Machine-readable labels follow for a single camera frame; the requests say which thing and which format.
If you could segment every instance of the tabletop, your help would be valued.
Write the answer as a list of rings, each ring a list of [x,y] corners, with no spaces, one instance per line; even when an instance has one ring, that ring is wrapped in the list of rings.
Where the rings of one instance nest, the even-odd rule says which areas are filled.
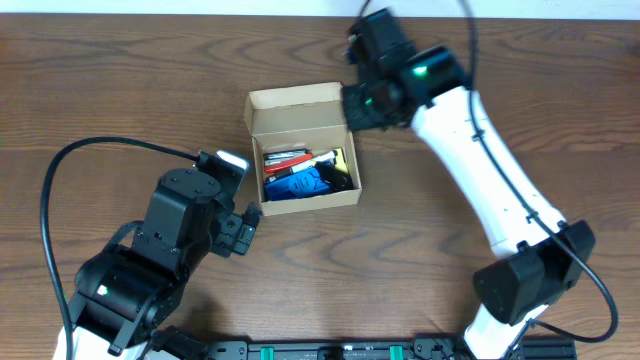
[[[351,84],[348,18],[0,15],[0,358],[46,359],[61,318],[42,252],[39,195],[66,144],[126,136],[190,153],[251,158],[242,121],[252,90]],[[466,64],[461,19],[403,19],[418,48],[446,44]],[[478,22],[478,88],[538,189],[586,219],[589,260],[614,294],[613,339],[580,359],[640,352],[640,22]],[[409,130],[355,134],[357,206],[267,217],[245,257],[206,257],[163,325],[204,340],[410,338],[461,333],[471,282],[495,258],[444,166]],[[50,206],[64,289],[117,227],[144,217],[155,181],[184,160],[120,145],[68,156]],[[257,199],[255,174],[236,196]],[[608,326],[586,277],[543,319],[584,335]],[[536,334],[547,334],[536,329]]]

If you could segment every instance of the red object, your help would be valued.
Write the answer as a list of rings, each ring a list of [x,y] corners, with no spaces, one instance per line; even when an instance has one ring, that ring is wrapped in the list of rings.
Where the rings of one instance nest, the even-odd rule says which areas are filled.
[[[273,165],[269,165],[266,166],[264,168],[264,172],[271,175],[273,173],[275,173],[276,171],[280,171],[280,170],[284,170],[286,168],[292,167],[293,165],[298,165],[302,162],[305,162],[307,160],[311,160],[313,158],[312,154],[305,154],[302,156],[298,156],[297,158],[293,158],[291,160],[287,160],[287,161],[283,161],[281,163],[277,163],[277,164],[273,164]]]

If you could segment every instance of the box lid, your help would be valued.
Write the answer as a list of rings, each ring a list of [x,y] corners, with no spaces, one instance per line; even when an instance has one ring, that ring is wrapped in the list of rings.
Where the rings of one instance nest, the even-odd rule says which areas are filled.
[[[344,126],[338,82],[252,91],[244,120],[252,136]]]

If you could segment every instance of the cardboard box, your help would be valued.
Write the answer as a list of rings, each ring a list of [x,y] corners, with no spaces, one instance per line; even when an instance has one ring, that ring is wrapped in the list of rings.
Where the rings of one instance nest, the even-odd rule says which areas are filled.
[[[357,204],[362,192],[353,135],[342,113],[340,83],[253,91],[244,121],[253,138],[258,198],[265,216]],[[354,190],[306,199],[265,201],[263,154],[308,148],[321,155],[336,148],[345,154]]]

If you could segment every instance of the white background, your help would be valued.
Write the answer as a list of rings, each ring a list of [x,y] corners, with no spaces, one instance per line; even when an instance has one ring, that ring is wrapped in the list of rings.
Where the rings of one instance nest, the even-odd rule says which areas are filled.
[[[468,0],[477,17],[640,20],[640,0]],[[361,0],[0,0],[0,12],[354,16]],[[457,0],[373,0],[397,16],[461,16]]]

